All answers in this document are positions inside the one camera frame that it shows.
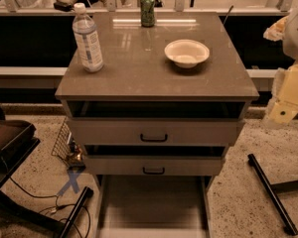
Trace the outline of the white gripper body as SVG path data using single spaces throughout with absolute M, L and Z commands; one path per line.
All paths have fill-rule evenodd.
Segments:
M 298 108 L 298 63 L 293 64 L 284 72 L 278 99 L 282 103 Z

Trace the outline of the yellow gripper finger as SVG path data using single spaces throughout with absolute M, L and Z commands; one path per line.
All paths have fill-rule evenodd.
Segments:
M 267 105 L 267 118 L 277 124 L 287 124 L 298 114 L 298 105 L 287 102 L 272 100 Z

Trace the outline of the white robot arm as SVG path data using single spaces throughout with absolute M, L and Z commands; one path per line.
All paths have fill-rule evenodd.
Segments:
M 287 124 L 298 114 L 298 6 L 267 28 L 263 37 L 281 41 L 283 53 L 294 59 L 287 69 L 277 69 L 265 111 L 268 123 Z

